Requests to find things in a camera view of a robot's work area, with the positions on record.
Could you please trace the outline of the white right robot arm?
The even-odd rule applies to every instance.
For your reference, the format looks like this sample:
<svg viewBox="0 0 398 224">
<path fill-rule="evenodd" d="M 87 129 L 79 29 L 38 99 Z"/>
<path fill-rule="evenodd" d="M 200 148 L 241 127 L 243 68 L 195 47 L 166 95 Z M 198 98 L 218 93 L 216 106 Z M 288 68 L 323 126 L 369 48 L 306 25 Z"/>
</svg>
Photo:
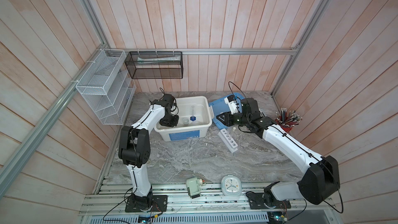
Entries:
<svg viewBox="0 0 398 224">
<path fill-rule="evenodd" d="M 271 143 L 287 156 L 303 173 L 300 180 L 274 182 L 264 188 L 263 201 L 266 207 L 276 208 L 279 203 L 290 199 L 304 199 L 318 205 L 340 190 L 339 165 L 332 156 L 324 157 L 304 146 L 280 125 L 261 113 L 258 102 L 253 98 L 240 99 L 235 94 L 216 100 L 222 110 L 215 112 L 215 118 L 227 127 L 246 127 Z"/>
</svg>

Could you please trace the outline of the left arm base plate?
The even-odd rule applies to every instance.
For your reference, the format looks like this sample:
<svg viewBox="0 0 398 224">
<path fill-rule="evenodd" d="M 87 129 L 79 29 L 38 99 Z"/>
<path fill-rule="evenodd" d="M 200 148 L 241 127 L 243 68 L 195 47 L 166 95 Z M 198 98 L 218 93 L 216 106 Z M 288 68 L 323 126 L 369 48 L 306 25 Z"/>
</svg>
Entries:
<svg viewBox="0 0 398 224">
<path fill-rule="evenodd" d="M 166 195 L 149 195 L 147 197 L 138 197 L 136 195 L 131 195 L 127 199 L 125 212 L 165 212 L 167 210 L 167 204 L 168 196 Z"/>
</svg>

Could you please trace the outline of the white plastic storage bin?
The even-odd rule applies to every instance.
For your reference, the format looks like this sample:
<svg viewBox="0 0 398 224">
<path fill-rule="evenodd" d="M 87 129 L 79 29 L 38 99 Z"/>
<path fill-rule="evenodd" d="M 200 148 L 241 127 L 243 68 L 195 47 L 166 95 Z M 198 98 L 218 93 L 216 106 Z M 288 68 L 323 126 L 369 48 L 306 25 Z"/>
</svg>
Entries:
<svg viewBox="0 0 398 224">
<path fill-rule="evenodd" d="M 175 127 L 159 123 L 154 130 L 164 141 L 183 141 L 204 138 L 212 125 L 212 110 L 204 96 L 181 97 L 176 99 L 179 120 Z"/>
</svg>

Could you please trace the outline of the blue plastic bin lid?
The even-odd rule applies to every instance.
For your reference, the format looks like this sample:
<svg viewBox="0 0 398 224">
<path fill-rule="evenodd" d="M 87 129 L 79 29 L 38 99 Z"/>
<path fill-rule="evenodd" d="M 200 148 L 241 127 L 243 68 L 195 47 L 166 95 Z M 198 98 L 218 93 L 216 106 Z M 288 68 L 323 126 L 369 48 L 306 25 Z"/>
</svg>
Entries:
<svg viewBox="0 0 398 224">
<path fill-rule="evenodd" d="M 211 109 L 211 113 L 214 114 L 214 117 L 212 118 L 212 122 L 217 126 L 218 129 L 226 129 L 227 126 L 224 125 L 220 120 L 218 120 L 216 117 L 220 114 L 223 114 L 225 112 L 230 112 L 230 108 L 229 108 L 229 99 L 228 97 L 230 97 L 232 100 L 236 100 L 237 103 L 235 103 L 235 109 L 236 109 L 236 113 L 237 112 L 241 112 L 241 104 L 240 104 L 240 100 L 244 99 L 245 97 L 243 95 L 241 95 L 240 93 L 234 93 L 234 97 L 231 97 L 232 95 L 229 94 L 227 96 L 224 96 L 220 99 L 217 99 L 215 101 L 212 101 L 209 103 L 209 108 Z"/>
</svg>

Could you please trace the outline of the small white dish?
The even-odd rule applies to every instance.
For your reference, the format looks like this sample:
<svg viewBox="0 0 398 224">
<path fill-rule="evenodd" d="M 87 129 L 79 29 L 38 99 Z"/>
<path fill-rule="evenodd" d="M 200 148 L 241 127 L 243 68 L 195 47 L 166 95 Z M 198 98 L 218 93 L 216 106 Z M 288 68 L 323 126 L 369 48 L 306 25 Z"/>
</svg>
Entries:
<svg viewBox="0 0 398 224">
<path fill-rule="evenodd" d="M 182 120 L 182 122 L 183 122 L 183 125 L 184 125 L 184 126 L 188 126 L 190 120 L 189 120 L 188 118 L 184 118 L 184 119 Z"/>
</svg>

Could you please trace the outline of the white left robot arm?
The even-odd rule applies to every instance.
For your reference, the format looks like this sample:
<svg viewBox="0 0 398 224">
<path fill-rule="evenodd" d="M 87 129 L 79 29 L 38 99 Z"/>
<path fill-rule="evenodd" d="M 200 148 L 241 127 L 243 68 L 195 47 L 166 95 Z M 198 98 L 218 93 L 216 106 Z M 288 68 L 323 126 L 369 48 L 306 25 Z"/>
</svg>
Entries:
<svg viewBox="0 0 398 224">
<path fill-rule="evenodd" d="M 120 132 L 118 157 L 126 165 L 132 180 L 132 194 L 126 201 L 127 207 L 148 211 L 153 206 L 153 190 L 147 173 L 149 160 L 150 133 L 159 123 L 175 127 L 179 116 L 173 111 L 178 106 L 171 94 L 164 93 L 158 100 L 150 102 L 148 111 L 136 123 L 124 126 Z"/>
</svg>

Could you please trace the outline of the blue base glass cylinder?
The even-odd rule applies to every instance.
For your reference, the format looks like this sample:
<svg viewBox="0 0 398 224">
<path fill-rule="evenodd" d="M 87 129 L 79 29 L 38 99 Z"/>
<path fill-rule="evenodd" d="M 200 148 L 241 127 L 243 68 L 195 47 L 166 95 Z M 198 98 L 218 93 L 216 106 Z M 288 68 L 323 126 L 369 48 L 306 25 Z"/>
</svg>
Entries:
<svg viewBox="0 0 398 224">
<path fill-rule="evenodd" d="M 191 117 L 190 117 L 190 120 L 191 121 L 196 121 L 196 115 L 195 115 L 195 106 L 193 105 L 193 106 L 191 106 L 191 108 L 192 108 L 192 115 L 191 115 Z"/>
</svg>

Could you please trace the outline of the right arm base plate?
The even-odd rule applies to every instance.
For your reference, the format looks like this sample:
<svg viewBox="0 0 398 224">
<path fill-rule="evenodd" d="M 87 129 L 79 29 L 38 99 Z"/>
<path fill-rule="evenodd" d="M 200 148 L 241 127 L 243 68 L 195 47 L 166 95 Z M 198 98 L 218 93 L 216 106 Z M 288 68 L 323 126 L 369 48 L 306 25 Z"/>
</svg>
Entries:
<svg viewBox="0 0 398 224">
<path fill-rule="evenodd" d="M 279 201 L 269 193 L 255 193 L 248 191 L 245 193 L 248 199 L 250 209 L 290 209 L 291 203 L 289 200 Z"/>
</svg>

